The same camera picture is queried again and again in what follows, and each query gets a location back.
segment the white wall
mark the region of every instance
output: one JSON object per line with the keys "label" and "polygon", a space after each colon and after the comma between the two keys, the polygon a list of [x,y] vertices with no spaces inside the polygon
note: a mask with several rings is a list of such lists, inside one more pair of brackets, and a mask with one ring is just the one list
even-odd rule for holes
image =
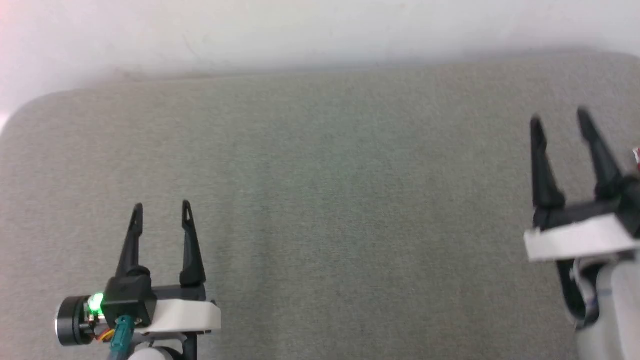
{"label": "white wall", "polygon": [[105,82],[585,47],[640,54],[640,1],[0,0],[0,123]]}

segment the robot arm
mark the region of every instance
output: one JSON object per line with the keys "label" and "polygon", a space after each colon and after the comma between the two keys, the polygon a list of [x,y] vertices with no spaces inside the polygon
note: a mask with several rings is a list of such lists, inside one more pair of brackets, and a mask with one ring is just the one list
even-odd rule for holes
{"label": "robot arm", "polygon": [[[525,234],[527,251],[532,259],[538,247],[548,245],[545,259],[556,262],[582,360],[639,359],[640,181],[622,176],[587,110],[580,108],[577,115],[596,173],[595,200],[566,205],[546,155],[541,120],[534,116],[531,159],[536,211],[534,231]],[[590,248],[583,246],[589,241]]]}
{"label": "robot arm", "polygon": [[[206,275],[191,205],[182,203],[184,262],[180,284],[152,287],[151,273],[138,263],[143,208],[131,215],[115,276],[104,293],[66,298],[56,317],[56,335],[63,346],[109,343],[109,359],[197,360],[198,335],[221,329],[221,312],[207,301]],[[156,340],[180,340],[182,353],[151,347]],[[135,351],[137,345],[150,347]]]}

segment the green light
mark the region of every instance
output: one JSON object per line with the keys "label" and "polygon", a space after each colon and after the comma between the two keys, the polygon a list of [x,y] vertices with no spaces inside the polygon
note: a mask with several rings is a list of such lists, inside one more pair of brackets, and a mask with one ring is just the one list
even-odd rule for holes
{"label": "green light", "polygon": [[100,305],[102,304],[102,299],[104,299],[103,293],[94,294],[92,297],[89,298],[89,301],[87,302],[87,304],[89,305],[89,310],[91,310],[92,313],[102,312],[102,309],[100,308]]}

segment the gray fabric surface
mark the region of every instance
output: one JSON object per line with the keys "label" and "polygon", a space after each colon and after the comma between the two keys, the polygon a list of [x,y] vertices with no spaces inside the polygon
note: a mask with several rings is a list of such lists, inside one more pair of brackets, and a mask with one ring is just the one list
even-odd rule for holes
{"label": "gray fabric surface", "polygon": [[0,137],[0,357],[106,357],[59,347],[58,304],[104,288],[139,201],[141,262],[176,283],[189,199],[223,311],[201,359],[575,359],[554,267],[522,241],[528,121],[591,196],[576,107],[631,169],[639,80],[583,53],[35,100]]}

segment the cylindrical motor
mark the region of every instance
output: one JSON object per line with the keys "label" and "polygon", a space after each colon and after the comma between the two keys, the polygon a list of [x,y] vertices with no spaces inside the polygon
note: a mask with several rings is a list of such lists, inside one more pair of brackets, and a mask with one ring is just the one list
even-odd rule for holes
{"label": "cylindrical motor", "polygon": [[93,341],[93,329],[88,320],[89,295],[66,298],[56,316],[56,335],[63,346],[87,345]]}

